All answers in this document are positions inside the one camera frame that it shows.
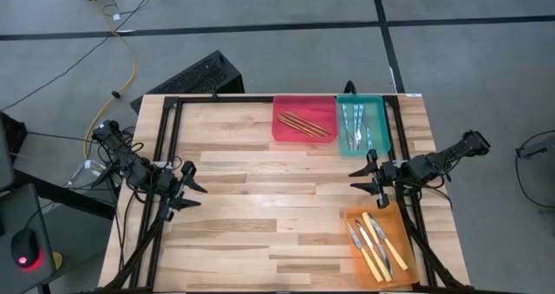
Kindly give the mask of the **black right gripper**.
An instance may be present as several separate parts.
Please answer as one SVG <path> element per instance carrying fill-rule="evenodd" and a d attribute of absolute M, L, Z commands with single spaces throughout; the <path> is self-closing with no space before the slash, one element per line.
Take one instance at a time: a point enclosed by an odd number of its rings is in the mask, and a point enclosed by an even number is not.
<path fill-rule="evenodd" d="M 405 187 L 402 184 L 402 171 L 394 161 L 386 161 L 379 165 L 377 160 L 376 150 L 370 149 L 367 153 L 368 164 L 364 168 L 350 173 L 349 177 L 363 177 L 371 174 L 371 181 L 366 183 L 351 183 L 350 186 L 376 195 L 378 208 L 384 209 L 389 205 L 389 196 L 385 193 L 384 188 L 392 187 L 395 199 L 397 201 L 404 201 Z"/>

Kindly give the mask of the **teal plastic tray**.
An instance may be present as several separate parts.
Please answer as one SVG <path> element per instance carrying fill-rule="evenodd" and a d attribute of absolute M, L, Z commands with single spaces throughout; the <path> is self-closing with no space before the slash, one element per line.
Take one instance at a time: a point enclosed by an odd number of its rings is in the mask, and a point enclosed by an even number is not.
<path fill-rule="evenodd" d="M 353 149 L 349 150 L 348 141 L 345 133 L 345 126 L 343 123 L 343 111 L 342 104 L 345 104 L 348 109 L 349 114 L 349 131 L 353 140 Z M 365 127 L 362 123 L 361 133 L 362 140 L 359 150 L 354 150 L 354 128 L 353 128 L 353 106 L 357 104 L 363 105 L 363 112 L 366 110 L 366 114 L 369 120 L 369 126 L 372 135 L 372 141 L 377 155 L 386 154 L 390 150 L 390 142 L 387 130 L 387 118 L 384 113 L 383 100 L 379 95 L 339 95 L 336 98 L 336 112 L 337 112 L 337 128 L 338 128 L 338 145 L 339 152 L 342 156 L 350 157 L 364 157 L 368 150 L 367 136 L 365 132 Z"/>

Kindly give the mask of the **orange plastic tray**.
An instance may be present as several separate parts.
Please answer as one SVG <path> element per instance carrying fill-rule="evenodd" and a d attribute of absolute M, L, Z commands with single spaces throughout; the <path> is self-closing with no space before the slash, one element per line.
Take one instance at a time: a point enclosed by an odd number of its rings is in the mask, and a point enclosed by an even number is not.
<path fill-rule="evenodd" d="M 391 281 L 387 282 L 382 275 L 380 269 L 378 268 L 375 258 L 370 251 L 367 243 L 362 237 L 362 234 L 359 232 L 355 220 L 359 220 L 363 225 L 366 233 L 369 235 L 370 239 L 372 240 L 376 253 L 381 257 L 381 254 L 378 250 L 375 241 L 373 240 L 369 228 L 366 226 L 362 214 L 367 212 L 369 216 L 372 216 L 374 220 L 380 225 L 382 230 L 384 231 L 385 235 L 387 236 L 390 243 L 395 247 L 395 249 L 400 253 L 403 260 L 408 265 L 408 269 L 403 271 L 402 268 L 397 264 L 392 255 L 390 249 L 387 247 L 386 243 L 382 240 L 382 238 L 378 235 L 381 244 L 388 256 L 388 261 L 390 262 L 391 268 L 393 270 Z M 343 213 L 343 223 L 346 229 L 347 235 L 349 237 L 349 247 L 351 251 L 351 257 L 354 262 L 355 267 L 355 274 L 358 279 L 359 285 L 362 288 L 369 289 L 369 290 L 378 290 L 384 289 L 388 287 L 399 287 L 405 285 L 415 284 L 420 281 L 418 268 L 415 262 L 415 256 L 413 254 L 411 244 L 409 242 L 408 235 L 405 231 L 405 227 L 402 221 L 402 216 L 398 205 L 395 203 L 389 204 L 384 209 L 379 209 L 377 206 L 358 206 L 358 207 L 351 207 L 350 209 L 346 210 Z M 350 234 L 349 234 L 349 225 L 351 225 L 358 238 L 362 242 L 362 246 L 368 253 L 370 259 L 376 266 L 377 270 L 383 277 L 383 281 L 378 283 L 370 269 L 368 268 L 362 253 L 359 249 L 355 246 Z"/>

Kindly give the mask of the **black perforated computer case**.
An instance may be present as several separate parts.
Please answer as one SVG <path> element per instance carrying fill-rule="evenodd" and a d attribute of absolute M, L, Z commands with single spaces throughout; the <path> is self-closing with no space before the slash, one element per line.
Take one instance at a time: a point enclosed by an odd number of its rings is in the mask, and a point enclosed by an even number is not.
<path fill-rule="evenodd" d="M 243 94 L 241 73 L 216 50 L 187 69 L 149 90 L 147 95 Z"/>

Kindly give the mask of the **black computer mouse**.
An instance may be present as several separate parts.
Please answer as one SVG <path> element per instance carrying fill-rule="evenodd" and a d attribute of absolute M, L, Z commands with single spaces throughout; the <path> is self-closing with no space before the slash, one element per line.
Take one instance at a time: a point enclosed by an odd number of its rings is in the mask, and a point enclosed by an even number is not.
<path fill-rule="evenodd" d="M 10 242 L 10 254 L 18 267 L 30 268 L 40 257 L 35 232 L 29 228 L 17 232 Z"/>

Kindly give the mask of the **black metal table frame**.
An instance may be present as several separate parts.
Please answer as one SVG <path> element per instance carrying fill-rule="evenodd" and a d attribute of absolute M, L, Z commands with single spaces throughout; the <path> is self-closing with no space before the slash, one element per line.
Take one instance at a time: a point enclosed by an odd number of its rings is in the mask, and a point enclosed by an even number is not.
<path fill-rule="evenodd" d="M 142 102 L 134 138 L 142 155 L 192 161 L 202 191 L 165 223 L 145 256 L 139 285 L 156 291 L 357 291 L 364 256 L 348 230 L 352 212 L 374 208 L 356 188 L 365 159 L 336 142 L 279 142 L 269 102 Z"/>

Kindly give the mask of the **wooden chopsticks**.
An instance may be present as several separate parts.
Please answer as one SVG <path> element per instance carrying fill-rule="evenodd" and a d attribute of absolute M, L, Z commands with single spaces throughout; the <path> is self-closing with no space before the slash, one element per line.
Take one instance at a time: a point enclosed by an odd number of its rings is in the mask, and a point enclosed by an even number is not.
<path fill-rule="evenodd" d="M 321 127 L 312 121 L 308 121 L 307 119 L 304 119 L 291 111 L 284 112 L 284 116 L 287 116 L 290 120 L 294 120 L 297 123 L 302 123 L 306 127 L 312 128 L 314 131 L 320 133 L 321 135 L 330 135 L 330 131 L 328 129 Z"/>

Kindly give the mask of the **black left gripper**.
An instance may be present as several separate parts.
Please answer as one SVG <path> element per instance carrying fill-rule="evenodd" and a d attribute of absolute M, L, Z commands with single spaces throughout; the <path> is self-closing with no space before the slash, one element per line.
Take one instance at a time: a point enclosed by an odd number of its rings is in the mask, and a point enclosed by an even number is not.
<path fill-rule="evenodd" d="M 200 193 L 207 193 L 204 187 L 193 180 L 194 174 L 196 174 L 196 166 L 188 160 L 183 164 L 181 172 L 184 175 L 178 180 L 170 168 L 164 167 L 158 171 L 155 193 L 160 196 L 160 203 L 156 219 L 171 220 L 175 211 L 179 212 L 184 208 L 201 205 L 198 201 L 183 198 L 185 187 Z"/>

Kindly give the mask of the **red plastic tray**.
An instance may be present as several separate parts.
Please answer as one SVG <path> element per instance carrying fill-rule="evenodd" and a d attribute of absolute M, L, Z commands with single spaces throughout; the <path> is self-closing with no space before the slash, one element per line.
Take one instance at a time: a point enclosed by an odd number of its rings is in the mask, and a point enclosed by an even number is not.
<path fill-rule="evenodd" d="M 330 131 L 326 137 L 310 137 L 278 121 L 278 115 L 291 111 Z M 281 95 L 273 99 L 272 135 L 279 142 L 331 143 L 337 137 L 336 99 L 333 96 Z"/>

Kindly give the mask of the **gold cutlery piece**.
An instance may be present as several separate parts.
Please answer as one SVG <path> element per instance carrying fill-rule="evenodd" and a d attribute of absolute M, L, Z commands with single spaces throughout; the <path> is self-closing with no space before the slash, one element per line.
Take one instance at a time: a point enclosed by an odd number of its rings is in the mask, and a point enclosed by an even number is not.
<path fill-rule="evenodd" d="M 299 132 L 307 134 L 310 137 L 318 137 L 318 134 L 316 132 L 310 130 L 308 127 L 305 127 L 300 123 L 294 122 L 294 121 L 292 121 L 290 119 L 287 119 L 287 118 L 279 118 L 278 121 L 283 123 L 284 125 L 286 125 L 288 127 L 296 129 Z"/>
<path fill-rule="evenodd" d="M 311 137 L 326 137 L 330 135 L 330 132 L 325 130 L 322 127 L 317 126 L 307 120 L 302 118 L 293 116 L 292 114 L 279 114 L 277 119 L 292 128 L 295 128 L 298 131 L 301 131 Z"/>

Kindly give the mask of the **grey monitor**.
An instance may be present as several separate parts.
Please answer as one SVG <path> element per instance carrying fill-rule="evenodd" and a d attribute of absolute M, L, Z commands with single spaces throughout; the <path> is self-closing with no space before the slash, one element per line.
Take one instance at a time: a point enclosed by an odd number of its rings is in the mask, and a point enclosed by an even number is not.
<path fill-rule="evenodd" d="M 0 192 L 5 191 L 14 183 L 14 170 L 12 167 L 9 145 L 6 140 L 3 123 L 0 120 Z"/>

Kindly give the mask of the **grey desk pad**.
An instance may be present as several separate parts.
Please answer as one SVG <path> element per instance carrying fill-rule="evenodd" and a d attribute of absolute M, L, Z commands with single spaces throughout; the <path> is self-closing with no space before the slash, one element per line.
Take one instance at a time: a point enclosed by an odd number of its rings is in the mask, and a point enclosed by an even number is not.
<path fill-rule="evenodd" d="M 42 208 L 33 185 L 28 184 L 0 198 L 0 294 L 23 294 L 45 283 L 56 273 L 49 235 L 44 224 Z M 19 255 L 12 255 L 12 239 L 20 231 L 32 231 L 36 255 L 28 258 L 29 265 L 17 264 Z"/>

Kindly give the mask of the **black desk bar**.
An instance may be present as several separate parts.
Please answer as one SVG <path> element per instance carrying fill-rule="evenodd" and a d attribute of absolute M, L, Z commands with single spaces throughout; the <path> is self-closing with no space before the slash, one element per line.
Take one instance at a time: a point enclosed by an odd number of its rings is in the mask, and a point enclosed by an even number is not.
<path fill-rule="evenodd" d="M 36 189 L 36 194 L 40 198 L 49 199 L 54 203 L 62 204 L 103 219 L 112 220 L 114 218 L 115 208 L 98 200 L 76 193 L 67 188 L 54 185 L 19 170 L 14 171 L 14 176 L 16 186 L 32 184 Z"/>

